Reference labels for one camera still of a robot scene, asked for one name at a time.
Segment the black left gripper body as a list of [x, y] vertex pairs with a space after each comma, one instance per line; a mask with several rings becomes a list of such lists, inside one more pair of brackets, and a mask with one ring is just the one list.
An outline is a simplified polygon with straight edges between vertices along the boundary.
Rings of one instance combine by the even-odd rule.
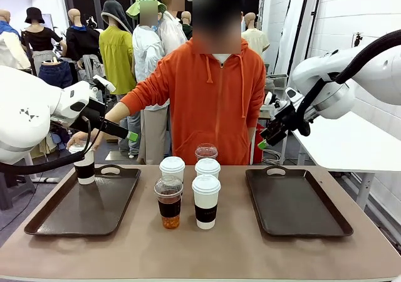
[[94, 129], [101, 130], [104, 126], [106, 105], [96, 99], [89, 98], [88, 104], [82, 109], [76, 120], [70, 125], [70, 128], [82, 132], [88, 131], [86, 119], [90, 122], [90, 131]]

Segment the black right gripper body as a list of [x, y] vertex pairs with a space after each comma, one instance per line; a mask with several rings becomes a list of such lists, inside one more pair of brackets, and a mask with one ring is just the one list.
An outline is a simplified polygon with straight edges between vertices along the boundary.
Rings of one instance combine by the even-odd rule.
[[273, 135], [298, 129], [296, 109], [291, 102], [275, 102], [274, 107]]

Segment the person's right hand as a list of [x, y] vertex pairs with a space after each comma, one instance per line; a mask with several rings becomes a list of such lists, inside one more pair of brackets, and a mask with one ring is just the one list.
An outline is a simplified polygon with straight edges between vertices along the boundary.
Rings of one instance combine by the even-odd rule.
[[[94, 129], [91, 134], [90, 134], [90, 142], [92, 143], [92, 150], [96, 151], [97, 148], [100, 146], [104, 133], [100, 132], [98, 133], [98, 129]], [[85, 132], [77, 132], [75, 133], [72, 138], [70, 138], [69, 142], [67, 143], [66, 149], [69, 150], [71, 146], [73, 145], [81, 145], [84, 144], [87, 141], [88, 134]]]

